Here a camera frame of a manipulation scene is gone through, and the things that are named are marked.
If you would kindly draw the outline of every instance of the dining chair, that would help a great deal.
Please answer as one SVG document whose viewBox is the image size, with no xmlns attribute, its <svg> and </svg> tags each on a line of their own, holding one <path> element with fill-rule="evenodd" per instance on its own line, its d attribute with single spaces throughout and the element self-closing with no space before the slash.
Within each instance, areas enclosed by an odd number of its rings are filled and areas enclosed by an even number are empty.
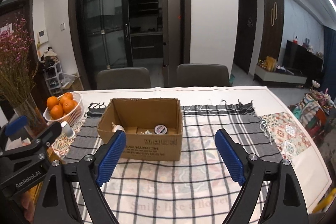
<svg viewBox="0 0 336 224">
<path fill-rule="evenodd" d="M 229 72 L 224 65 L 181 64 L 177 67 L 177 86 L 230 86 Z"/>
<path fill-rule="evenodd" d="M 98 90 L 150 89 L 151 79 L 146 68 L 102 70 L 97 75 Z"/>
</svg>

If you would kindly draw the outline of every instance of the glass sliding door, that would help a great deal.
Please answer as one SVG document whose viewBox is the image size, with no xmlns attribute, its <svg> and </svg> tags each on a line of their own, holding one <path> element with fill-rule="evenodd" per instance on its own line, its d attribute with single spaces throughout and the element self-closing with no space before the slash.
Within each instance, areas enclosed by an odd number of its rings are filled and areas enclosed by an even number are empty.
<svg viewBox="0 0 336 224">
<path fill-rule="evenodd" d="M 101 70 L 133 66 L 128 0 L 81 0 L 83 61 L 91 88 Z"/>
</svg>

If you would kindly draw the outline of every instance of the cardboard carton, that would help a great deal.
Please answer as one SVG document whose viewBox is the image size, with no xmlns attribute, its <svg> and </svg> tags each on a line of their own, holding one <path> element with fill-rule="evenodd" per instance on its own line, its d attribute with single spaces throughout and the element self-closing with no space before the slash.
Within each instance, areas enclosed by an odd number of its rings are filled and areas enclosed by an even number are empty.
<svg viewBox="0 0 336 224">
<path fill-rule="evenodd" d="M 182 145 L 182 112 L 177 99 L 112 99 L 98 124 L 104 143 L 113 136 L 112 123 L 126 133 L 126 148 L 121 157 L 135 160 L 180 160 Z M 162 124 L 164 135 L 139 134 Z"/>
</svg>

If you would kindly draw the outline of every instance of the screw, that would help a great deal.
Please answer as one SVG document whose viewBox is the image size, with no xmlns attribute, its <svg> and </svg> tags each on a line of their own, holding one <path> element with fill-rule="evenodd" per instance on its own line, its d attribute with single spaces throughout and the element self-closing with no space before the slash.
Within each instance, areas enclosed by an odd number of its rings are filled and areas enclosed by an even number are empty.
<svg viewBox="0 0 336 224">
<path fill-rule="evenodd" d="M 284 165 L 290 165 L 290 164 L 291 164 L 291 162 L 290 162 L 288 159 L 283 159 L 283 160 L 282 160 L 282 163 L 283 163 Z"/>
<path fill-rule="evenodd" d="M 59 165 L 59 160 L 54 160 L 52 163 L 51 163 L 52 166 L 58 166 Z"/>
<path fill-rule="evenodd" d="M 250 160 L 257 160 L 258 156 L 256 154 L 249 154 Z"/>
<path fill-rule="evenodd" d="M 84 157 L 84 160 L 85 161 L 90 161 L 90 160 L 92 160 L 93 159 L 93 156 L 92 155 L 86 155 L 85 157 Z"/>
</svg>

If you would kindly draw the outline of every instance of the floral patterned cloth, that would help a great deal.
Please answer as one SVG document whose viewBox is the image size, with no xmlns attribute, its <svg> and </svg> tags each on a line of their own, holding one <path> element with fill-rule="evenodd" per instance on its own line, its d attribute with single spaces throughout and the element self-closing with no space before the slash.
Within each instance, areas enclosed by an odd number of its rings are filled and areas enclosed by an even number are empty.
<svg viewBox="0 0 336 224">
<path fill-rule="evenodd" d="M 63 159 L 66 156 L 66 154 L 69 152 L 70 145 L 75 140 L 76 135 L 81 130 L 81 127 L 84 124 L 85 120 L 86 120 L 86 117 L 83 117 L 83 119 L 81 119 L 80 121 L 76 122 L 73 125 L 72 130 L 75 133 L 74 138 L 68 139 L 64 133 L 61 133 L 61 135 L 52 144 L 52 148 L 53 148 L 54 152 L 61 159 Z"/>
<path fill-rule="evenodd" d="M 292 160 L 311 146 L 305 133 L 288 113 L 279 112 L 261 118 L 266 121 L 268 132 L 284 158 Z"/>
</svg>

